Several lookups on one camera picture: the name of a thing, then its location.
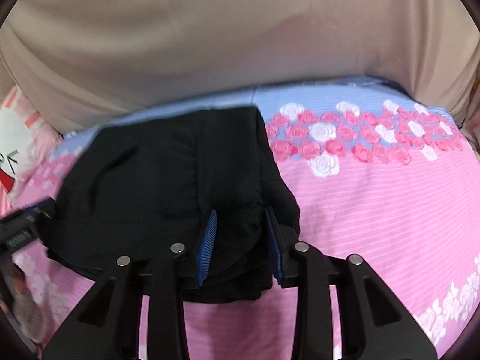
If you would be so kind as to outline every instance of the pink rose print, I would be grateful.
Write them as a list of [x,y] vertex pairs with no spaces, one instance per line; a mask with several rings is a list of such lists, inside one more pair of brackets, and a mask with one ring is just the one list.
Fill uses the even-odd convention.
[[408,149],[412,146],[410,138],[403,131],[395,131],[395,139],[398,143],[403,146],[406,146]]
[[309,132],[308,128],[302,126],[300,123],[295,123],[285,130],[285,136],[290,139],[304,139],[308,136]]
[[297,145],[289,140],[275,140],[270,148],[278,161],[285,161],[289,156],[298,153]]
[[425,134],[423,136],[423,140],[425,141],[425,143],[429,146],[433,146],[434,145],[434,138],[431,134]]
[[418,149],[423,149],[425,147],[425,141],[420,137],[411,137],[410,142],[412,146],[415,146]]
[[352,147],[352,153],[360,162],[368,164],[373,161],[371,150],[363,146],[362,143],[357,143]]
[[354,125],[354,126],[359,126],[360,125],[360,118],[358,116],[355,116],[352,110],[347,110],[345,112],[345,121],[348,124]]
[[347,147],[336,139],[330,139],[325,144],[325,150],[331,155],[337,155],[338,157],[344,157]]
[[420,114],[415,111],[410,111],[410,120],[413,120],[414,122],[419,122]]
[[325,112],[320,119],[325,123],[338,123],[340,121],[340,115],[333,112]]
[[401,146],[392,145],[392,157],[400,162],[402,165],[408,165],[412,160],[407,149]]
[[385,118],[385,119],[393,120],[393,118],[395,118],[395,114],[392,111],[390,111],[389,109],[384,108],[382,110],[382,117]]
[[432,126],[423,126],[423,129],[425,130],[425,133],[427,135],[435,134],[434,128]]
[[313,123],[318,122],[318,116],[315,115],[309,109],[303,111],[301,114],[298,114],[297,118],[298,118],[299,121],[301,121],[302,123],[306,123],[306,124],[313,124]]
[[383,117],[383,116],[378,118],[378,124],[381,124],[387,130],[392,130],[392,128],[394,127],[392,120],[388,119],[387,117]]
[[304,140],[298,148],[298,153],[306,160],[311,160],[322,154],[322,149],[317,142]]
[[398,107],[397,112],[404,119],[408,119],[410,117],[410,112],[405,111],[402,107]]
[[375,144],[373,145],[373,149],[371,149],[373,152],[373,155],[375,157],[378,157],[380,161],[382,161],[384,164],[389,163],[390,160],[390,150],[388,147],[380,145],[380,144]]
[[437,134],[442,135],[442,136],[445,136],[445,134],[446,134],[446,133],[445,133],[445,130],[444,130],[443,128],[441,128],[440,126],[437,126],[437,127],[436,127],[435,132],[436,132]]
[[377,117],[369,112],[362,111],[360,113],[360,120],[362,123],[368,124],[369,126],[375,127],[378,125]]
[[265,130],[267,131],[268,139],[275,138],[278,135],[278,127],[272,126],[271,124],[265,125]]
[[440,150],[443,150],[444,152],[448,151],[448,143],[443,139],[437,139],[435,144]]
[[360,129],[360,136],[371,144],[380,142],[380,135],[371,127],[362,127]]
[[347,142],[351,142],[357,137],[355,131],[351,127],[345,126],[342,123],[337,126],[337,135]]
[[284,114],[274,114],[270,119],[270,122],[275,127],[285,127],[289,125],[290,118]]
[[454,145],[457,149],[463,150],[463,144],[462,144],[462,141],[460,139],[455,138],[453,140],[453,143],[454,143]]
[[404,132],[410,132],[410,127],[405,120],[398,120],[397,125],[400,127],[401,130]]

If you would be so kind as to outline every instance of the folded black garment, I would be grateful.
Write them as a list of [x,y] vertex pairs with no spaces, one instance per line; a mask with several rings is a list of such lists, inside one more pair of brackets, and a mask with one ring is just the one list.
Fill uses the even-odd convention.
[[135,261],[192,248],[217,210],[208,278],[191,302],[257,299],[272,285],[263,209],[299,232],[299,208],[255,107],[198,111],[102,130],[68,174],[59,215],[41,230],[49,256],[96,279]]

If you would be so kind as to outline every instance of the pillow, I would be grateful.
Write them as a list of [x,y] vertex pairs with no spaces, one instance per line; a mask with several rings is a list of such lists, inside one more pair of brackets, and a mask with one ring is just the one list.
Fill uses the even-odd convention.
[[0,107],[0,185],[13,202],[35,169],[57,147],[62,138],[15,86]]

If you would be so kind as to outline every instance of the metal rivet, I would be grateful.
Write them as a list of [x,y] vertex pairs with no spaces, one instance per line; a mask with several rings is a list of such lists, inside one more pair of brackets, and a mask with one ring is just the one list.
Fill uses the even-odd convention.
[[305,253],[306,251],[308,251],[308,249],[310,249],[310,245],[305,242],[297,242],[295,244],[295,249],[297,251],[301,251],[302,253]]
[[350,257],[349,257],[349,261],[355,265],[355,266],[359,266],[360,264],[363,263],[363,258],[362,256],[359,256],[358,254],[352,254]]
[[185,250],[185,245],[178,242],[170,246],[170,250],[174,253],[182,253]]
[[117,264],[120,265],[120,266],[127,266],[128,264],[130,264],[130,257],[128,256],[121,256],[117,259]]

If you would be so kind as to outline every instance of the beige cloth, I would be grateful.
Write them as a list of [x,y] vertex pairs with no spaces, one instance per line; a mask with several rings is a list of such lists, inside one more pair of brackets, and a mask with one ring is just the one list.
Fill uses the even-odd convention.
[[206,92],[359,74],[461,122],[479,41],[460,0],[20,0],[0,58],[60,132]]

